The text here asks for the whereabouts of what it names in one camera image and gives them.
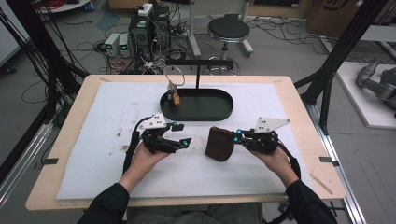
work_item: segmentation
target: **hanging keychain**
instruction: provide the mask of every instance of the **hanging keychain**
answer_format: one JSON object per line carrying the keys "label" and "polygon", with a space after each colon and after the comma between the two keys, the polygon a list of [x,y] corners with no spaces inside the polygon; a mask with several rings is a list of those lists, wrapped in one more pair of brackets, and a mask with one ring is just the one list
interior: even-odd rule
{"label": "hanging keychain", "polygon": [[183,73],[180,71],[180,69],[178,67],[172,66],[173,68],[176,68],[176,70],[183,76],[183,83],[176,84],[174,81],[172,81],[172,79],[170,79],[168,77],[168,75],[166,75],[167,67],[169,67],[169,66],[166,66],[163,69],[163,73],[165,74],[166,78],[169,81],[168,88],[167,88],[168,89],[168,91],[167,91],[168,101],[173,99],[174,105],[180,105],[180,96],[178,95],[178,92],[177,92],[177,86],[183,86],[186,81],[186,78],[184,78]]}

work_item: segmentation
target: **person's left hand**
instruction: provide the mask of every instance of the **person's left hand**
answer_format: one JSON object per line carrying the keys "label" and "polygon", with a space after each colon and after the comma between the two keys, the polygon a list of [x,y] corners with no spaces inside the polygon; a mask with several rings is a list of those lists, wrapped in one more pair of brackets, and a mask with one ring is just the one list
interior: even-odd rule
{"label": "person's left hand", "polygon": [[143,177],[154,168],[155,164],[167,156],[169,156],[169,153],[165,152],[151,154],[145,144],[143,142],[140,143],[134,152],[131,165],[122,176],[119,183],[131,193]]}

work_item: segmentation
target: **hand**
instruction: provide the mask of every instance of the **hand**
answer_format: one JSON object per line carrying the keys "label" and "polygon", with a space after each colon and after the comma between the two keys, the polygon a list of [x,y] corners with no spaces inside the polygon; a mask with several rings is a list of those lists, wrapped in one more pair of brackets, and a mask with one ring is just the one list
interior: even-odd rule
{"label": "hand", "polygon": [[165,152],[151,154],[149,149],[146,148],[145,144],[140,143],[134,152],[131,166],[122,176],[119,183],[123,185],[129,193],[131,193],[134,187],[143,179],[143,177],[145,177],[145,175],[148,174],[152,168],[154,168],[155,164],[167,156],[169,156],[169,153]]}
{"label": "hand", "polygon": [[277,148],[270,155],[266,155],[257,151],[250,152],[259,158],[259,160],[264,162],[265,166],[270,171],[279,176],[286,188],[294,181],[298,180],[297,175],[291,169],[288,155],[286,155],[286,153],[281,148]]}

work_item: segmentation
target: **round stool seat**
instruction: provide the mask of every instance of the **round stool seat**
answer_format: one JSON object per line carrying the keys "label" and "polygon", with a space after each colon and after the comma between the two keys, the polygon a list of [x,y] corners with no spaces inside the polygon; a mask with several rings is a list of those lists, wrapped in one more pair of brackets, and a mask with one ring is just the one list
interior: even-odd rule
{"label": "round stool seat", "polygon": [[211,21],[207,25],[207,31],[219,41],[235,43],[248,38],[249,27],[238,19],[223,17]]}

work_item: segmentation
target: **orange object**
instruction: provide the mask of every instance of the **orange object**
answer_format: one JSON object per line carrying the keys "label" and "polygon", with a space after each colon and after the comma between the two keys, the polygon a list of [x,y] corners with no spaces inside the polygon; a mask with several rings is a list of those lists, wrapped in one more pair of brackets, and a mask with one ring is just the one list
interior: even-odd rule
{"label": "orange object", "polygon": [[173,98],[174,98],[174,104],[180,105],[180,96],[178,96],[177,93],[174,93]]}

